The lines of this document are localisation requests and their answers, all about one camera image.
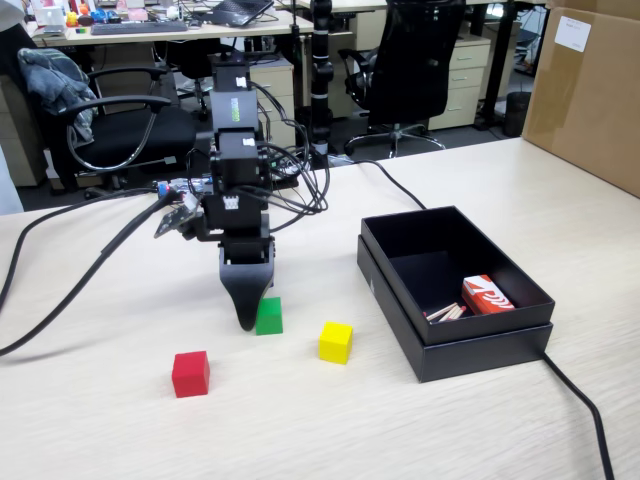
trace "toy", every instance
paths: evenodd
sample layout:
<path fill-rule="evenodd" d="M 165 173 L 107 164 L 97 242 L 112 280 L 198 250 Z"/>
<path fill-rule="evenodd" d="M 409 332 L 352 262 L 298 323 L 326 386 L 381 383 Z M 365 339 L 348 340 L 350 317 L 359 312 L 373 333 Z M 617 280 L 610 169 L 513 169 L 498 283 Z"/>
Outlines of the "toy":
<path fill-rule="evenodd" d="M 282 305 L 280 297 L 263 298 L 258 307 L 256 335 L 282 333 Z"/>
<path fill-rule="evenodd" d="M 318 341 L 318 356 L 322 360 L 347 364 L 351 353 L 353 327 L 341 323 L 327 322 Z"/>
<path fill-rule="evenodd" d="M 171 374 L 177 398 L 209 393 L 207 352 L 178 353 Z"/>
<path fill-rule="evenodd" d="M 67 27 L 78 26 L 78 15 L 75 12 L 67 13 Z"/>
<path fill-rule="evenodd" d="M 91 15 L 80 15 L 78 23 L 83 27 L 90 27 L 93 25 L 93 17 Z"/>
<path fill-rule="evenodd" d="M 108 23 L 122 23 L 122 19 L 120 18 L 120 16 L 118 16 L 118 14 L 116 12 L 114 12 L 113 10 L 109 10 L 107 12 L 107 22 Z"/>
<path fill-rule="evenodd" d="M 107 23 L 107 14 L 104 13 L 104 10 L 101 8 L 97 9 L 95 12 L 91 12 L 91 16 L 95 23 Z"/>

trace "drawer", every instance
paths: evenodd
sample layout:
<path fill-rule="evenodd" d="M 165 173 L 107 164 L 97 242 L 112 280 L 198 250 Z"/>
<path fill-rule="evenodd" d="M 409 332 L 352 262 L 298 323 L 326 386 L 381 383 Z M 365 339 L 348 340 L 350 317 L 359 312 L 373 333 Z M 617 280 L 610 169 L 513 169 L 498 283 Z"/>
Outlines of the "drawer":
<path fill-rule="evenodd" d="M 287 118 L 295 118 L 293 109 L 293 95 L 289 95 L 288 97 L 276 97 L 276 100 L 278 100 L 284 107 L 284 111 L 287 113 Z M 276 111 L 276 107 L 274 107 L 268 99 L 265 98 L 260 102 L 260 104 L 264 108 L 264 111 L 267 112 L 267 115 L 269 115 L 271 123 L 279 122 L 281 120 L 280 114 Z M 266 118 L 264 118 L 264 115 L 260 111 L 260 109 L 258 109 L 258 118 L 261 122 L 266 121 Z"/>
<path fill-rule="evenodd" d="M 479 87 L 482 85 L 484 68 L 468 68 L 449 72 L 449 90 L 454 88 Z"/>
<path fill-rule="evenodd" d="M 289 147 L 296 144 L 296 130 L 284 123 L 271 122 L 271 143 L 279 147 Z"/>
<path fill-rule="evenodd" d="M 471 125 L 476 119 L 480 87 L 449 90 L 447 109 L 429 120 L 429 130 Z"/>
<path fill-rule="evenodd" d="M 10 113 L 0 113 L 0 138 L 18 138 L 18 130 Z"/>
<path fill-rule="evenodd" d="M 292 70 L 261 72 L 259 69 L 252 69 L 251 80 L 266 88 L 274 97 L 293 95 Z M 264 98 L 264 94 L 260 90 L 258 90 L 258 98 Z"/>
<path fill-rule="evenodd" d="M 489 61 L 489 48 L 490 45 L 454 48 L 449 70 L 485 67 Z"/>

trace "open box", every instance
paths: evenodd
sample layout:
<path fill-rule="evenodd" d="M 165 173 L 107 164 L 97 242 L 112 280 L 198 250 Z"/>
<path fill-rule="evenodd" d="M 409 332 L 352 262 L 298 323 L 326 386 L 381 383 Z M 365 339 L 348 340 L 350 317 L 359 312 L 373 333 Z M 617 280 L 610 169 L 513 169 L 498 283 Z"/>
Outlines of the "open box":
<path fill-rule="evenodd" d="M 362 220 L 358 265 L 421 382 L 539 360 L 555 302 L 455 207 Z M 430 324 L 486 274 L 516 307 Z"/>

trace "cardboard box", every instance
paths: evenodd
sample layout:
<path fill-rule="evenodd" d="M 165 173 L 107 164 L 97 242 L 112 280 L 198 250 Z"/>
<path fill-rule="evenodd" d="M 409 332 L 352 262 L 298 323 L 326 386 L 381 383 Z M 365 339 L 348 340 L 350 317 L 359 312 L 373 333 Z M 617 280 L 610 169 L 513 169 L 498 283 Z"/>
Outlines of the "cardboard box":
<path fill-rule="evenodd" d="M 550 3 L 523 137 L 640 196 L 640 1 Z"/>

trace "white label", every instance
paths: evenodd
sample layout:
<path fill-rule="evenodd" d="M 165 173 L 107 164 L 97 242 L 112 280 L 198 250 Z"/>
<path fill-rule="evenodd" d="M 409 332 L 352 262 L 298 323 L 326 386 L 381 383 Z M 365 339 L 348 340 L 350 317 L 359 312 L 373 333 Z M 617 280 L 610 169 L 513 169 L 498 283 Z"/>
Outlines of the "white label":
<path fill-rule="evenodd" d="M 582 53 L 587 46 L 589 32 L 591 32 L 591 25 L 588 23 L 569 17 L 560 17 L 556 43 Z"/>

